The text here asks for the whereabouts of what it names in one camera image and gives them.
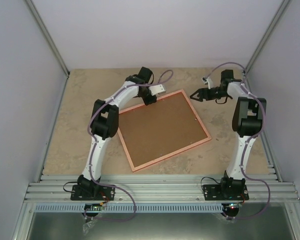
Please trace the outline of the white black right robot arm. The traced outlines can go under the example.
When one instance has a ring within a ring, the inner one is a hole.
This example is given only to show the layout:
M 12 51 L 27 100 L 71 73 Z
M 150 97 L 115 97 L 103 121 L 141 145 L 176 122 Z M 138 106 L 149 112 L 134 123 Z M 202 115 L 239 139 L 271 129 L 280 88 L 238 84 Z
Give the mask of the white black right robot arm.
M 257 136 L 263 129 L 267 101 L 250 93 L 244 82 L 234 77 L 231 69 L 220 74 L 220 85 L 214 86 L 210 77 L 203 77 L 205 88 L 190 95 L 192 100 L 203 102 L 225 98 L 236 100 L 232 118 L 232 130 L 236 133 L 236 145 L 232 160 L 220 181 L 203 184 L 201 189 L 207 201 L 247 200 L 246 167 Z

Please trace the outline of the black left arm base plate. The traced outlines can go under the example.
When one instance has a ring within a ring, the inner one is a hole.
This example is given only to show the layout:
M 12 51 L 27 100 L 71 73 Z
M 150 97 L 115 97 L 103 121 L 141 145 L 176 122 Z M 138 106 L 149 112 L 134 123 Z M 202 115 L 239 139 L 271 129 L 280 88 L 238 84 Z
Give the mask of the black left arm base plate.
M 102 187 L 99 185 L 93 187 L 83 187 L 74 185 L 70 193 L 72 201 L 112 201 L 115 196 L 115 190 L 111 187 Z

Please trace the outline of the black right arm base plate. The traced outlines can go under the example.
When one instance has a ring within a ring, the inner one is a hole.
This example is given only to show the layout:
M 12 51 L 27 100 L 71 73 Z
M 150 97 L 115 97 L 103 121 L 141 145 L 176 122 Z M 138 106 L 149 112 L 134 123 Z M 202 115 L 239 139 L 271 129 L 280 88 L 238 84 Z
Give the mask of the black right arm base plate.
M 246 186 L 242 191 L 233 187 L 222 187 L 219 184 L 204 184 L 201 186 L 206 201 L 246 201 L 249 194 Z

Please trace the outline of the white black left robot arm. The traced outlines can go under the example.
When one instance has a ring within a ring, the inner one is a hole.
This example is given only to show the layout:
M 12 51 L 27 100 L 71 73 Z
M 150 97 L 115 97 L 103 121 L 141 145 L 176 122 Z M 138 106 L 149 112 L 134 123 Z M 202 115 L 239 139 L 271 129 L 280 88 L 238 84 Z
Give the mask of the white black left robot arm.
M 100 186 L 99 182 L 108 144 L 119 128 L 120 108 L 133 98 L 142 98 L 146 105 L 155 103 L 157 96 L 149 86 L 153 78 L 153 72 L 142 67 L 139 73 L 128 76 L 113 95 L 94 102 L 87 127 L 91 136 L 91 147 L 85 168 L 78 177 L 77 184 L 72 187 L 71 200 L 97 200 L 104 189 L 112 190 L 109 186 Z

